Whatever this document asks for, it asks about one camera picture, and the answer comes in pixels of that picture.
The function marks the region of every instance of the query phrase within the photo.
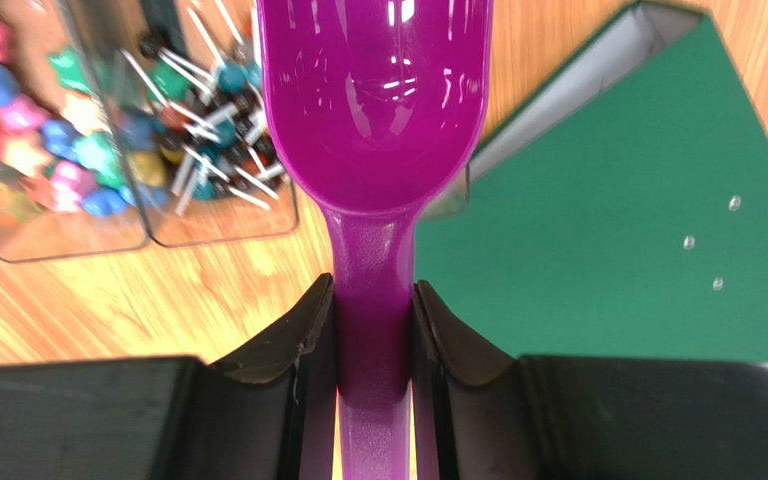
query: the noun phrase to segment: black holder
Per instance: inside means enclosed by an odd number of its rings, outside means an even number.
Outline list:
[[[206,366],[0,367],[0,479],[329,480],[333,285]],[[414,296],[420,480],[768,479],[768,370],[506,355],[426,282]]]

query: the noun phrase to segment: purple scoop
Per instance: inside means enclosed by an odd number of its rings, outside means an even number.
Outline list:
[[[490,0],[259,5],[277,151],[334,251],[343,472],[408,476],[408,323],[423,207],[487,107]]]

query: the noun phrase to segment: clear plastic bin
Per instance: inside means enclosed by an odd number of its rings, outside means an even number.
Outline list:
[[[63,18],[71,27],[74,45],[81,51],[83,63],[90,66],[87,73],[97,84],[96,90],[100,92],[99,100],[103,110],[113,119],[113,141],[123,157],[138,156],[139,149],[143,148],[138,144],[142,141],[151,143],[146,136],[134,133],[138,128],[133,126],[143,126],[145,119],[154,121],[152,143],[158,146],[162,154],[166,166],[165,181],[153,181],[150,185],[146,183],[150,179],[138,171],[139,165],[129,165],[130,173],[139,181],[138,188],[144,192],[140,196],[140,207],[151,237],[164,246],[180,246],[291,232],[298,223],[295,188],[288,175],[283,173],[274,154],[258,154],[269,149],[267,131],[259,136],[245,135],[248,143],[240,141],[244,133],[241,129],[245,128],[244,125],[240,126],[244,116],[254,125],[259,121],[265,125],[260,93],[255,92],[256,89],[251,88],[250,83],[246,83],[248,88],[238,95],[219,94],[221,98],[213,105],[197,105],[195,99],[203,92],[190,78],[209,84],[210,87],[212,85],[196,71],[186,68],[185,62],[210,71],[213,58],[210,50],[203,37],[197,33],[194,21],[187,12],[178,12],[175,2],[149,1],[145,4],[148,8],[142,8],[138,2],[74,0],[62,1],[61,8]],[[200,2],[197,14],[215,42],[229,46],[233,38],[231,31],[216,8],[214,2],[203,1]],[[235,2],[227,2],[227,8],[231,18],[235,19],[237,29],[242,35],[247,35],[245,24],[250,25],[249,9]],[[181,25],[182,31],[174,33],[174,25]],[[183,61],[177,57],[172,57],[173,61],[167,60],[167,57],[150,59],[142,54],[144,49],[139,48],[142,37],[148,32],[162,30],[172,31],[169,35],[172,39],[185,39],[161,50],[165,55],[178,55]],[[164,104],[132,62],[141,67],[154,85],[158,85]],[[172,63],[184,68],[190,78],[176,73],[179,70],[172,68]],[[175,108],[182,107],[195,113],[202,120],[213,117],[228,119],[216,112],[222,107],[236,105],[234,102],[240,98],[239,104],[247,102],[245,104],[250,106],[250,111],[239,112],[243,107],[234,107],[237,112],[233,114],[229,125],[235,126],[231,133],[235,130],[236,140],[230,145],[225,144],[219,148],[211,140],[204,140],[205,137],[194,134],[192,129],[208,127],[197,120],[186,119],[187,130],[182,133],[162,125],[165,112],[171,111],[171,103],[176,105]],[[199,144],[205,150],[199,150]],[[248,148],[249,144],[257,150],[252,151],[252,148]],[[186,147],[197,150],[203,156],[195,160],[191,154],[182,150]],[[212,156],[207,157],[206,151],[210,148]],[[206,167],[203,159],[211,161],[210,168]],[[241,177],[236,172],[240,168],[247,171],[249,177],[253,176],[259,184],[248,178],[238,180]],[[208,198],[210,190],[214,198]]]
[[[64,88],[57,78],[50,55],[69,45],[51,1],[0,0],[4,261],[131,250],[148,238],[139,210],[121,203],[117,193],[132,183],[120,152],[109,142],[106,115],[95,98]],[[77,63],[69,75],[84,73]],[[67,128],[75,130],[67,131],[64,120],[71,120]],[[81,143],[76,130],[87,135]],[[106,172],[102,181],[101,170]]]

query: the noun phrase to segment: green surface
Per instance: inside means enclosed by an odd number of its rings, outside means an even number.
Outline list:
[[[421,224],[417,277],[513,355],[768,361],[768,139],[711,20]]]

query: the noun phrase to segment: wooden surface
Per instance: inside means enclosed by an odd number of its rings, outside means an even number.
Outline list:
[[[43,53],[63,46],[58,27],[20,33],[54,25],[51,7],[33,13],[31,2],[0,1],[26,10],[8,18],[24,42],[21,56],[40,63]],[[209,0],[200,3],[213,8]],[[497,0],[486,131],[621,4]],[[713,10],[768,132],[768,0],[699,4]],[[193,45],[198,56],[203,48]],[[38,86],[50,85],[41,67],[23,75]],[[61,99],[54,86],[40,92],[51,105]],[[321,214],[303,194],[298,205],[298,229],[264,241],[171,250],[151,245],[136,253],[39,264],[0,262],[0,363],[172,353],[214,360],[265,327],[330,269]]]

